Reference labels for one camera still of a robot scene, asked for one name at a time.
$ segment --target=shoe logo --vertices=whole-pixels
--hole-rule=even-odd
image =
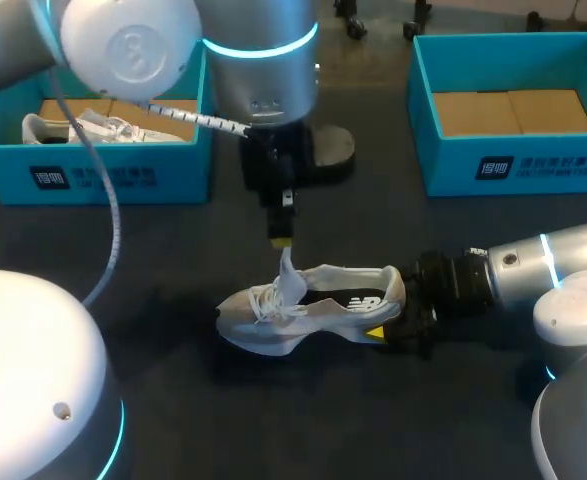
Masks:
[[[352,312],[370,312],[376,308],[386,304],[386,300],[382,300],[380,297],[353,297],[349,302],[348,310]]]

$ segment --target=glowing light ring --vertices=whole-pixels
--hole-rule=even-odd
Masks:
[[[318,29],[319,25],[316,23],[315,25],[313,25],[311,31],[299,40],[296,40],[293,43],[289,43],[288,45],[284,45],[283,47],[271,48],[269,50],[233,50],[231,48],[226,48],[217,45],[211,42],[210,40],[204,39],[202,41],[209,50],[215,53],[219,53],[220,55],[224,55],[225,57],[246,59],[273,58],[279,57],[281,55],[286,55],[287,53],[291,53],[295,50],[302,48],[304,45],[313,40],[313,37],[315,37],[315,35],[317,34]]]

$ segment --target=screw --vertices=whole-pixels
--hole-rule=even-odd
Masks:
[[[502,259],[502,261],[504,262],[504,265],[513,265],[515,262],[517,262],[517,255],[514,253],[509,253]]]

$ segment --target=shoe sole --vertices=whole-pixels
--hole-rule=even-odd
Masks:
[[[377,323],[372,323],[370,325],[358,325],[357,327],[333,327],[333,328],[318,330],[318,332],[331,332],[331,333],[339,335],[340,337],[348,340],[349,342],[353,342],[353,343],[379,345],[380,342],[367,337],[366,332],[368,332],[371,329],[380,327],[386,323],[392,322],[399,317],[400,317],[400,315],[398,314],[394,317],[391,317],[391,318],[383,321],[382,323],[377,322]],[[246,350],[251,353],[256,353],[258,355],[263,355],[266,357],[284,357],[284,356],[288,355],[289,353],[291,353],[293,350],[295,350],[295,347],[297,347],[302,342],[302,340],[304,340],[309,335],[313,335],[313,333],[317,333],[317,332],[312,332],[312,333],[307,333],[305,335],[300,335],[299,337],[295,337],[295,338],[293,338],[291,340],[287,340],[285,342],[271,343],[271,344],[243,343],[243,342],[238,342],[237,340],[233,340],[232,338],[229,338],[226,335],[223,335],[222,333],[220,333],[220,336],[222,338],[224,338],[227,342],[231,343],[232,345],[235,345],[236,347],[241,348],[242,350]]]

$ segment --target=shoelace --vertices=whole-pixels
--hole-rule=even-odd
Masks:
[[[308,312],[302,310],[300,305],[282,305],[282,296],[278,294],[280,278],[276,278],[272,285],[264,288],[261,292],[249,289],[249,303],[257,320],[255,323],[268,322],[272,315],[281,317],[304,317]]]

